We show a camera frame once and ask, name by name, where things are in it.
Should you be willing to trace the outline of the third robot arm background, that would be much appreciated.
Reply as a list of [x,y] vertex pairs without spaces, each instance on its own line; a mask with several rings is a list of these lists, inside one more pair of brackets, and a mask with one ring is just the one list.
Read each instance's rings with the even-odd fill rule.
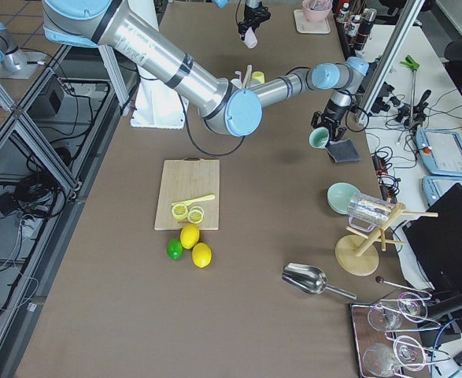
[[35,67],[28,64],[28,55],[0,22],[0,78],[27,80],[34,72]]

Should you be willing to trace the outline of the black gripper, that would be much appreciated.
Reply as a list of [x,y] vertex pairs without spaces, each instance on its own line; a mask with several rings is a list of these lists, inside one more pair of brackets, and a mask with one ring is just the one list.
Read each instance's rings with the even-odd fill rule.
[[255,32],[261,23],[270,20],[271,14],[266,6],[252,8],[245,6],[244,20],[238,22],[238,33],[245,34],[249,29]]
[[346,128],[340,119],[333,119],[331,114],[316,111],[312,115],[311,126],[313,129],[326,128],[329,131],[330,141],[340,141],[346,133]]

